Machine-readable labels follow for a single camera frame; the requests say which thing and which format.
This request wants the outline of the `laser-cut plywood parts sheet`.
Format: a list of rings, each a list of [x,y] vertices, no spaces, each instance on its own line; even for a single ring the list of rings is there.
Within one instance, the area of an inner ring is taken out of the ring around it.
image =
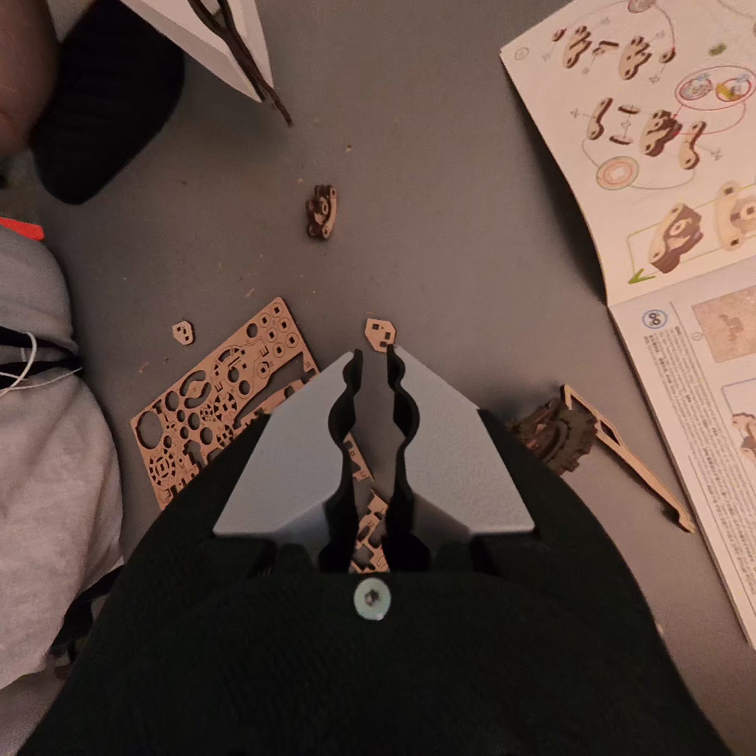
[[[280,297],[254,314],[198,364],[132,419],[132,430],[160,514],[133,556],[146,548],[180,510],[214,525],[258,442],[270,415],[322,371]],[[354,483],[371,478],[353,433],[346,446]],[[367,538],[358,533],[349,571]]]

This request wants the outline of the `black and white drawstring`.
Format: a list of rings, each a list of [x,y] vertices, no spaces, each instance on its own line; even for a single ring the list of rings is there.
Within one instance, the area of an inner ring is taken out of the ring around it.
[[[82,361],[70,348],[1,327],[1,396],[42,388],[80,373]]]

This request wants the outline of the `person's pale grey clothing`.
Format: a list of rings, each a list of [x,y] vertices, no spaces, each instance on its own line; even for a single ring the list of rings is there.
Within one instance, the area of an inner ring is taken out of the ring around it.
[[[50,251],[2,228],[1,326],[79,354]],[[81,373],[1,398],[1,685],[40,672],[70,605],[120,557],[117,452]]]

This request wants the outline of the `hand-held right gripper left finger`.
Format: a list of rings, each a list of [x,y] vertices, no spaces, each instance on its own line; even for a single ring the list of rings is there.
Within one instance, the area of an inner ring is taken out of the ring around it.
[[[270,415],[213,534],[298,545],[347,572],[358,533],[352,458],[362,351],[346,352]]]

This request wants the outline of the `wooden gear mechanism model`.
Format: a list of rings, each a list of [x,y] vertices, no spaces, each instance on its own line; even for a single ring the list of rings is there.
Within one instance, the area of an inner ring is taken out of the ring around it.
[[[609,418],[572,386],[561,385],[557,396],[507,427],[558,476],[574,472],[599,441],[657,496],[680,528],[696,533],[693,517],[672,490],[627,446]]]

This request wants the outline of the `person's bare leg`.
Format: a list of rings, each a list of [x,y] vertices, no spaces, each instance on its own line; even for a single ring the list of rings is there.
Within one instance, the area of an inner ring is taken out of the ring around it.
[[[1,157],[19,154],[57,78],[59,43],[48,3],[1,2]]]

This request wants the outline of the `black seat cushion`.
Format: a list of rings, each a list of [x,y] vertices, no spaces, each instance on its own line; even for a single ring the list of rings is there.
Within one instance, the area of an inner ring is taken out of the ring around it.
[[[97,195],[171,117],[184,52],[123,2],[93,2],[63,40],[52,99],[32,131],[44,189],[80,205]]]

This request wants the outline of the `assembly instruction booklet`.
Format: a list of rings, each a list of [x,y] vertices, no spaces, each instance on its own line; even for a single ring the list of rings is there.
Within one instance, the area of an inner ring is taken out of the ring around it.
[[[754,23],[754,2],[570,2],[500,49],[752,648]]]

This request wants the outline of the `dark stacked wooden block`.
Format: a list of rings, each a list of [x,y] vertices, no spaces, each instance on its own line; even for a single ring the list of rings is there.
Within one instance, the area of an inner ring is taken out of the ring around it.
[[[318,184],[306,202],[307,233],[310,237],[330,239],[338,208],[338,194],[332,184]]]

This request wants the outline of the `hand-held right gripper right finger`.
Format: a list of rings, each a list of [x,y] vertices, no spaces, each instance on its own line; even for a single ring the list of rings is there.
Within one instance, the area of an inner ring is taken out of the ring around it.
[[[475,403],[401,346],[386,355],[403,440],[385,516],[391,572],[428,570],[450,544],[532,534],[534,520]]]

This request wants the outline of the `white cardboard box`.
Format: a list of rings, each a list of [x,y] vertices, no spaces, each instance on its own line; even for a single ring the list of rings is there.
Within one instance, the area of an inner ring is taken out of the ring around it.
[[[194,14],[189,2],[125,1],[125,5],[220,80],[247,97],[261,101],[228,46]],[[261,74],[269,85],[273,85],[269,52],[256,2],[230,1],[229,6],[237,30]]]

